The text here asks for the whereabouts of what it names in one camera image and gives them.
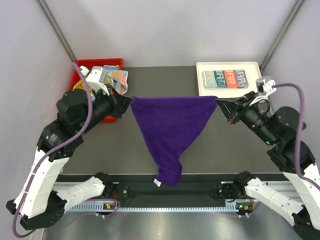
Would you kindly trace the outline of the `rabbit print striped towel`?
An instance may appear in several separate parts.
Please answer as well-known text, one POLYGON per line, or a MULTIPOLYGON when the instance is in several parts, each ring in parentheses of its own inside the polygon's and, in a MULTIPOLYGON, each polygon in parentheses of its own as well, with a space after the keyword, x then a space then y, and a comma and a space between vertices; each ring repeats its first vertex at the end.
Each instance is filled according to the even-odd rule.
POLYGON ((202 72, 205 89, 247 89, 249 80, 244 69, 205 70, 202 72))

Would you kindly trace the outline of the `purple towel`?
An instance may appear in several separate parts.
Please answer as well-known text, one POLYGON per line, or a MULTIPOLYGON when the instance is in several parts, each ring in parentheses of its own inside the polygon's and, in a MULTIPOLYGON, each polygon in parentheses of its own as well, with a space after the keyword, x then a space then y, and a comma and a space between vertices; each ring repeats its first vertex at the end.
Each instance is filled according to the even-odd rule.
POLYGON ((158 166, 153 182, 175 186, 182 174, 180 156, 197 139, 217 108, 216 96, 137 97, 132 113, 158 166))

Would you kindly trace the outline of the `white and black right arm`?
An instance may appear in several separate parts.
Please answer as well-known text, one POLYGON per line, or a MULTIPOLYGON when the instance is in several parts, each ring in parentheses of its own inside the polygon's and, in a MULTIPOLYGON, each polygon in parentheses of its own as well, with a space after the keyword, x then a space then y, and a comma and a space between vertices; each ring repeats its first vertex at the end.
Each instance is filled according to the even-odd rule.
POLYGON ((216 99, 229 124, 243 122, 264 143, 272 148, 267 155, 283 175, 291 182, 301 202, 292 200, 273 190, 257 176, 244 171, 232 182, 230 199, 254 198, 284 218, 303 240, 320 238, 320 192, 310 182, 317 182, 320 174, 316 159, 309 147, 300 143, 299 163, 295 163, 295 145, 300 114, 289 106, 280 107, 268 116, 258 107, 255 92, 228 101, 216 99))

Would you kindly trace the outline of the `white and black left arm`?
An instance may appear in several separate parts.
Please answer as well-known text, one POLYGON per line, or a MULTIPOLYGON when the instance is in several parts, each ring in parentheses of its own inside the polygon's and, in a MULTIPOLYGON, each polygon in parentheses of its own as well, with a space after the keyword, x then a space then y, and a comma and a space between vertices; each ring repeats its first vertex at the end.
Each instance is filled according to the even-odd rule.
POLYGON ((49 228, 74 206, 113 194, 114 184, 102 172, 64 190, 54 190, 53 186, 64 165, 84 142, 82 135, 107 116, 121 118, 133 101, 111 87, 109 93, 98 90, 89 108, 85 90, 75 88, 64 93, 56 103, 57 119, 39 137, 33 166, 21 193, 6 203, 11 214, 21 215, 20 225, 26 231, 49 228))

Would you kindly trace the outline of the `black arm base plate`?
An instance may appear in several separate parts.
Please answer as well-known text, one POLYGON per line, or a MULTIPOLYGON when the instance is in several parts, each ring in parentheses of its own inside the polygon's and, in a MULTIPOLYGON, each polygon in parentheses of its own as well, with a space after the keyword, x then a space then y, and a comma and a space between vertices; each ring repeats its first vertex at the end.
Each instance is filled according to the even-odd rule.
POLYGON ((95 175, 106 185, 104 197, 130 202, 138 198, 160 199, 205 196, 213 200, 236 200, 245 197, 239 184, 234 183, 234 174, 183 174, 176 185, 157 180, 154 175, 95 175))

